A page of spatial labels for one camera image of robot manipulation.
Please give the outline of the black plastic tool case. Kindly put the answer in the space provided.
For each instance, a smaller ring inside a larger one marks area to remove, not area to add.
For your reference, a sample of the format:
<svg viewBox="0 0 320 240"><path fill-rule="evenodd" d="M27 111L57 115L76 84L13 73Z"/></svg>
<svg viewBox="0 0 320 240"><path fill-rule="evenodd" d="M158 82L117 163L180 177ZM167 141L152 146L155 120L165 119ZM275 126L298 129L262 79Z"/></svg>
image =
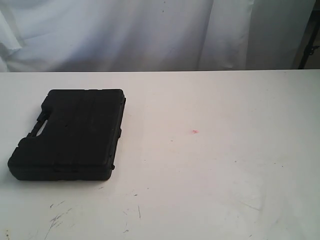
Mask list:
<svg viewBox="0 0 320 240"><path fill-rule="evenodd" d="M52 89L7 165L20 181L106 181L115 168L121 89Z"/></svg>

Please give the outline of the black metal stand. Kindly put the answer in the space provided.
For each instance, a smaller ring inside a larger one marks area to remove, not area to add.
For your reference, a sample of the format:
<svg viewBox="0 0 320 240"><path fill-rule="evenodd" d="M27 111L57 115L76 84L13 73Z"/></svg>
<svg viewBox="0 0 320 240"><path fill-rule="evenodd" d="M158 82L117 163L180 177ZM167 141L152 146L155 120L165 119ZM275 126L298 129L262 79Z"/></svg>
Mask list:
<svg viewBox="0 0 320 240"><path fill-rule="evenodd" d="M315 52L320 49L319 32L320 1L316 0L300 43L300 47L302 47L303 52L297 69L303 70L307 65L309 57L313 56Z"/></svg>

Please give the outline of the white backdrop curtain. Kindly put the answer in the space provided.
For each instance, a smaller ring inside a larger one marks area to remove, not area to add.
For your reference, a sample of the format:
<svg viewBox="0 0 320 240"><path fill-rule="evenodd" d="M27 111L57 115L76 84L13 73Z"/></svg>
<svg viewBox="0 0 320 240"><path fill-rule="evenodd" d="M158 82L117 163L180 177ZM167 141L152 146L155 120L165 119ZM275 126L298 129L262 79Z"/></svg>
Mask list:
<svg viewBox="0 0 320 240"><path fill-rule="evenodd" d="M2 72L279 70L313 0L3 0Z"/></svg>

